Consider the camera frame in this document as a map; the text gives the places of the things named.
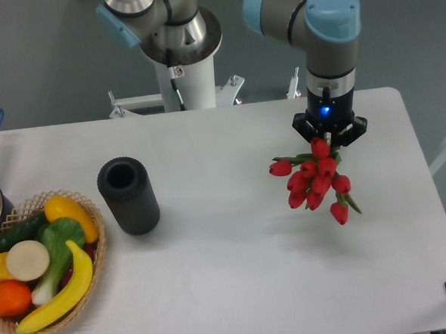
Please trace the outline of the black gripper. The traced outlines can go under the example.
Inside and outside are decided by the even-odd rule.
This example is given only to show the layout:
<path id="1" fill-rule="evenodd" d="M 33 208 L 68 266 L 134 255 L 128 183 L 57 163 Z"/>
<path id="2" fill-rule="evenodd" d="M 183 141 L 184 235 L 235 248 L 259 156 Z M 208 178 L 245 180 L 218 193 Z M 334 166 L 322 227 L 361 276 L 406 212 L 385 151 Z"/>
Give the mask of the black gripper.
<path id="1" fill-rule="evenodd" d="M 330 147 L 348 147 L 367 130 L 367 119 L 353 110 L 355 77 L 307 79 L 307 107 L 293 117 L 293 128 L 305 140 L 321 138 Z"/>

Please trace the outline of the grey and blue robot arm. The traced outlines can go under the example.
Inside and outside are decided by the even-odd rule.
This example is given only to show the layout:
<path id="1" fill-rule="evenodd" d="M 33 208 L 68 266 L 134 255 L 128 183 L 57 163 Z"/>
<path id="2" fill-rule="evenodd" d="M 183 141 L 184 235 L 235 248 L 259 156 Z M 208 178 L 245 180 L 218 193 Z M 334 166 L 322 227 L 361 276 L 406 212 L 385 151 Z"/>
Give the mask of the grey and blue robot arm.
<path id="1" fill-rule="evenodd" d="M 242 12 L 254 32 L 306 53 L 308 103 L 294 129 L 337 148 L 362 136 L 367 120 L 352 107 L 359 0 L 243 0 Z M 218 105 L 212 59 L 221 24 L 197 0 L 103 0 L 96 15 L 121 45 L 140 47 L 153 62 L 166 111 Z"/>

